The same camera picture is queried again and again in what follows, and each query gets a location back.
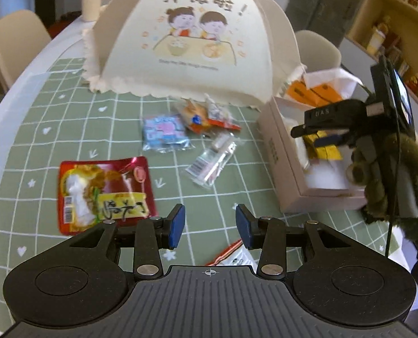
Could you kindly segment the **orange white tissue pack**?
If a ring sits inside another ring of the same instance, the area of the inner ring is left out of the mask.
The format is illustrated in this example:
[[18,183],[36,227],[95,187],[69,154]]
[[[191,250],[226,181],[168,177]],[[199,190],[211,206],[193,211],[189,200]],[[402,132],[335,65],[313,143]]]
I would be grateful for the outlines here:
[[303,73],[284,85],[282,96],[311,107],[322,107],[351,99],[356,86],[361,85],[360,78],[339,67]]

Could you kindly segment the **pink cardboard box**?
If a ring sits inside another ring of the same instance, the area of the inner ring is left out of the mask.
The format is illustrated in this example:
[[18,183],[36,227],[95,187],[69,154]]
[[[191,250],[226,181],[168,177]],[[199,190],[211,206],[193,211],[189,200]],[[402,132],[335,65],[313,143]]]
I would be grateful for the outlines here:
[[361,188],[346,178],[352,151],[341,147],[340,160],[300,161],[303,140],[295,140],[290,129],[304,122],[305,104],[272,98],[258,117],[258,126],[266,147],[271,174],[284,213],[356,210],[365,205]]

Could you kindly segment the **beige chair behind table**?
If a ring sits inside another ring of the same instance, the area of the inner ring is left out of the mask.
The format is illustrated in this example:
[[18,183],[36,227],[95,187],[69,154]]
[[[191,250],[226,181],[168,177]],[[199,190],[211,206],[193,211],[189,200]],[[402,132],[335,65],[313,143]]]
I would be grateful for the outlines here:
[[309,30],[295,33],[300,61],[306,66],[307,72],[331,70],[340,67],[341,53],[339,49],[322,35]]

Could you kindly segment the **cream mesh food cover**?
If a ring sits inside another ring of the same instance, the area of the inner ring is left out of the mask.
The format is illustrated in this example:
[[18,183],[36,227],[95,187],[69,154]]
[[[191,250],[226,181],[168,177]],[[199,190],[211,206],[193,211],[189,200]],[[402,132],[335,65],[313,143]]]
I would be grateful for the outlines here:
[[260,106],[304,71],[274,0],[112,0],[83,42],[94,92]]

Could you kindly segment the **clear plastic snack packet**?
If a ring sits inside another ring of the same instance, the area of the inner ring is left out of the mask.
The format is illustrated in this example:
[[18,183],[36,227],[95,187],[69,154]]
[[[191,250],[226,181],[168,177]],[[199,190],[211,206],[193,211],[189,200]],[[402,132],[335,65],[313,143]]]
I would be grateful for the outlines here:
[[185,169],[186,175],[199,186],[212,187],[240,142],[233,133],[218,133],[202,154]]

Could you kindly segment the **blue cartoon snack packet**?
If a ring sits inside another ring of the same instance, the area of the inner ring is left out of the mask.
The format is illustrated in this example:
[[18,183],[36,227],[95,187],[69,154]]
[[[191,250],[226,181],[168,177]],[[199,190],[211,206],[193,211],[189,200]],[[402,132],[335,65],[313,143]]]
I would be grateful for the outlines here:
[[144,151],[165,154],[174,150],[190,150],[194,146],[178,114],[158,114],[142,120]]

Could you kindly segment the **white red-edged snack packet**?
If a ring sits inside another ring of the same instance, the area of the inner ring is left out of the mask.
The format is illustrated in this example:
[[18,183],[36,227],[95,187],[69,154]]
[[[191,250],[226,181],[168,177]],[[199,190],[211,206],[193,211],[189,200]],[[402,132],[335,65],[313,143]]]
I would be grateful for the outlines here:
[[237,240],[208,262],[207,266],[251,266],[256,272],[258,264],[250,251],[244,247],[242,240]]

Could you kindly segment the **yellow snack packet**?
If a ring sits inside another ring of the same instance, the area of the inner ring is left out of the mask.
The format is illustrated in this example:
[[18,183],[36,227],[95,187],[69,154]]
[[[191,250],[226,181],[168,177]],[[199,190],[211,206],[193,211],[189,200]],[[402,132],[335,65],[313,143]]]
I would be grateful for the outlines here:
[[303,136],[304,145],[310,161],[316,160],[332,160],[340,161],[343,159],[342,154],[335,145],[315,146],[315,141],[327,137],[328,133],[324,130],[319,130],[315,134],[307,134]]

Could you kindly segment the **orange white small snack packet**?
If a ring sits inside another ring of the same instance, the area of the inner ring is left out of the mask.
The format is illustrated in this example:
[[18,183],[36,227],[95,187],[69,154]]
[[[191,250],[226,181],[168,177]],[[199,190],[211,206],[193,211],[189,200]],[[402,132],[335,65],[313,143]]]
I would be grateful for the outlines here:
[[196,134],[209,135],[219,130],[238,132],[242,129],[228,107],[217,104],[208,95],[202,102],[181,99],[175,104],[175,109],[185,127]]

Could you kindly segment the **red foil snack packet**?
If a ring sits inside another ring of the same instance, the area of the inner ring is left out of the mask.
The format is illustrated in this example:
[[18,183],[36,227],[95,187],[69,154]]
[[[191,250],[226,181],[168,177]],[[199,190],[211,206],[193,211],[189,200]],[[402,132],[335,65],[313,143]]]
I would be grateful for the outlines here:
[[157,215],[146,157],[60,164],[57,222],[63,235],[76,235],[104,221],[134,226]]

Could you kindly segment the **beige cup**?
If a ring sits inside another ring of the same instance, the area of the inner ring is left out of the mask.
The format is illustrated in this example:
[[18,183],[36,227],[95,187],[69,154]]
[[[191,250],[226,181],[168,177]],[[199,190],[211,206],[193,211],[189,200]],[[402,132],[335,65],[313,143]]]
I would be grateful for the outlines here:
[[101,4],[102,0],[81,0],[83,21],[96,21],[99,18]]

